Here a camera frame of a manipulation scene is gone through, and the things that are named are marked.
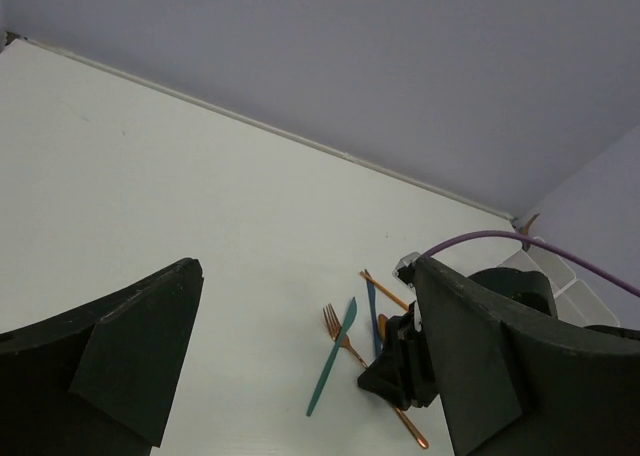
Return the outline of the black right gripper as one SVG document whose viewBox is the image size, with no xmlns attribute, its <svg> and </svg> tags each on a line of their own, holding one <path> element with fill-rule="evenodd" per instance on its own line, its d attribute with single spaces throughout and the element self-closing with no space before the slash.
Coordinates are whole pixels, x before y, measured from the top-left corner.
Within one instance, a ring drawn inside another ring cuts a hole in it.
<svg viewBox="0 0 640 456">
<path fill-rule="evenodd" d="M 417 328 L 416 305 L 386 322 L 380 354 L 357 379 L 360 389 L 403 411 L 428 407 L 439 394 L 429 346 Z"/>
</svg>

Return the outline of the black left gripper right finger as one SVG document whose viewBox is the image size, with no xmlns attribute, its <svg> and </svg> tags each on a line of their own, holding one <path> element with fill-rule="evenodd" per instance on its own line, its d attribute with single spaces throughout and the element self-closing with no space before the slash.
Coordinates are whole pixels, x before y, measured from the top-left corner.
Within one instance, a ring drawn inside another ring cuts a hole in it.
<svg viewBox="0 0 640 456">
<path fill-rule="evenodd" d="M 635 455 L 639 344 L 415 266 L 422 328 L 458 455 Z"/>
</svg>

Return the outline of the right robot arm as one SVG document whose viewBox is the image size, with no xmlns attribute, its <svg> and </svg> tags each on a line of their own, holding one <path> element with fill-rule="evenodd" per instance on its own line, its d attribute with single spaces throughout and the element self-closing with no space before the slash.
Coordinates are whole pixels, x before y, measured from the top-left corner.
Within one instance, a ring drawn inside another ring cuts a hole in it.
<svg viewBox="0 0 640 456">
<path fill-rule="evenodd" d="M 538 271 L 498 267 L 468 277 L 481 287 L 548 316 L 557 309 L 548 278 Z M 419 306 L 388 320 L 380 334 L 384 337 L 375 360 L 357 380 L 360 389 L 393 406 L 407 410 L 427 407 L 439 394 L 431 355 L 423 332 L 415 328 Z"/>
</svg>

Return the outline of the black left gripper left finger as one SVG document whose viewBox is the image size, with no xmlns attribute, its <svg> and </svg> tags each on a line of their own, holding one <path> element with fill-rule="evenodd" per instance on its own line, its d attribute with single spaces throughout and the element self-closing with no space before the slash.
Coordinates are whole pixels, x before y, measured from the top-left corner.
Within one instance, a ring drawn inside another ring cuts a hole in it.
<svg viewBox="0 0 640 456">
<path fill-rule="evenodd" d="M 1 336 L 4 455 L 148 455 L 160 446 L 196 319 L 200 262 Z"/>
</svg>

